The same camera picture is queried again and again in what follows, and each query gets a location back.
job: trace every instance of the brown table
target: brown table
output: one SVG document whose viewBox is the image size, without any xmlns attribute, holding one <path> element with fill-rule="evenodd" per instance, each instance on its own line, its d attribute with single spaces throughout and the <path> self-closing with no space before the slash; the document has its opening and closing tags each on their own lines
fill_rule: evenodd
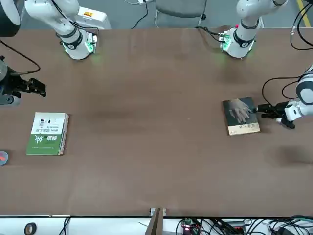
<svg viewBox="0 0 313 235">
<path fill-rule="evenodd" d="M 47 97 L 24 94 L 19 107 L 0 110 L 0 149 L 9 153 L 0 214 L 147 215 L 157 206 L 168 215 L 312 214 L 313 117 L 294 131 L 260 119 L 261 133 L 230 137 L 222 113 L 222 100 L 264 103 L 264 81 L 310 65 L 313 53 L 292 49 L 288 29 L 262 30 L 243 60 L 196 29 L 103 31 L 83 61 L 53 31 L 5 41 L 40 63 L 34 77 Z M 0 49 L 17 71 L 33 68 Z M 284 101 L 287 82 L 266 87 L 270 101 Z M 64 156 L 25 155 L 35 112 L 70 114 Z"/>
</svg>

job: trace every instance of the chair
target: chair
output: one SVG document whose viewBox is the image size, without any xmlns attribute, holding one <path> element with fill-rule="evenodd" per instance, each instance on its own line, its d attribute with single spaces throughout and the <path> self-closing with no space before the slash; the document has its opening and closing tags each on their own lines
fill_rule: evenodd
<svg viewBox="0 0 313 235">
<path fill-rule="evenodd" d="M 159 12 L 181 18 L 199 17 L 199 26 L 201 20 L 206 18 L 204 13 L 206 2 L 207 0 L 156 0 L 156 27 L 158 27 L 157 17 Z"/>
</svg>

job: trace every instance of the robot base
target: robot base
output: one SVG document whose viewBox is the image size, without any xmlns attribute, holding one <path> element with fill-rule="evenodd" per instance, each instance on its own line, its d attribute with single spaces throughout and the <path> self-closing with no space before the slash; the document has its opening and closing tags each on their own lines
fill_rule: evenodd
<svg viewBox="0 0 313 235">
<path fill-rule="evenodd" d="M 71 50 L 62 43 L 65 52 L 74 60 L 85 59 L 96 51 L 97 35 L 84 30 L 82 30 L 81 33 L 83 34 L 83 39 L 76 49 Z"/>
<path fill-rule="evenodd" d="M 240 47 L 234 39 L 235 30 L 235 28 L 231 28 L 219 36 L 220 41 L 225 41 L 225 43 L 220 43 L 220 47 L 222 51 L 226 51 L 227 54 L 234 58 L 243 58 L 251 51 L 254 42 L 247 45 L 247 47 Z"/>
</svg>

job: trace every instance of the robotic arm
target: robotic arm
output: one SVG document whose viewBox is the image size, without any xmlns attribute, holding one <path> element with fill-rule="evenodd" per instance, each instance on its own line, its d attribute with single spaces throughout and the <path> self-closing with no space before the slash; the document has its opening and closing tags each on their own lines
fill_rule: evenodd
<svg viewBox="0 0 313 235">
<path fill-rule="evenodd" d="M 239 0 L 237 13 L 241 18 L 238 28 L 231 28 L 220 36 L 221 49 L 235 58 L 245 57 L 252 49 L 260 27 L 260 17 L 286 5 L 288 0 Z"/>
<path fill-rule="evenodd" d="M 296 86 L 297 99 L 289 102 L 259 105 L 254 112 L 261 112 L 262 118 L 272 118 L 284 127 L 294 129 L 293 121 L 305 115 L 313 115 L 313 65 L 299 78 Z"/>
<path fill-rule="evenodd" d="M 260 17 L 286 5 L 288 0 L 239 0 L 237 13 L 241 17 L 238 28 L 231 28 L 220 35 L 221 49 L 235 58 L 245 57 L 252 49 L 254 38 L 260 26 Z M 296 87 L 297 99 L 278 103 L 275 106 L 259 105 L 254 112 L 261 112 L 263 118 L 276 119 L 278 123 L 294 129 L 294 120 L 313 115 L 313 64 L 299 78 Z"/>
<path fill-rule="evenodd" d="M 82 60 L 95 51 L 96 35 L 83 30 L 70 18 L 79 12 L 78 0 L 25 0 L 28 14 L 51 26 L 69 56 Z"/>
<path fill-rule="evenodd" d="M 13 37 L 20 26 L 20 15 L 13 0 L 0 0 L 0 37 Z M 20 75 L 5 64 L 4 56 L 0 56 L 0 106 L 18 105 L 21 92 L 45 97 L 45 84 L 35 78 L 25 81 Z"/>
<path fill-rule="evenodd" d="M 72 59 L 81 60 L 94 52 L 96 35 L 86 32 L 71 21 L 79 12 L 77 0 L 25 0 L 30 16 L 51 26 L 61 39 L 66 53 Z M 13 37 L 20 29 L 21 18 L 13 0 L 0 0 L 0 37 Z M 46 96 L 45 84 L 35 78 L 23 80 L 0 56 L 0 106 L 20 103 L 21 92 Z"/>
</svg>

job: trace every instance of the white box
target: white box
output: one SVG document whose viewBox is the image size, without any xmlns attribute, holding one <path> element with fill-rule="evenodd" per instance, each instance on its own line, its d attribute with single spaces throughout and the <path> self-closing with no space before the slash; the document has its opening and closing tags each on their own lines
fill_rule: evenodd
<svg viewBox="0 0 313 235">
<path fill-rule="evenodd" d="M 111 25 L 106 13 L 79 7 L 78 15 L 75 16 L 76 22 L 84 27 L 97 27 L 99 29 L 111 29 Z"/>
</svg>

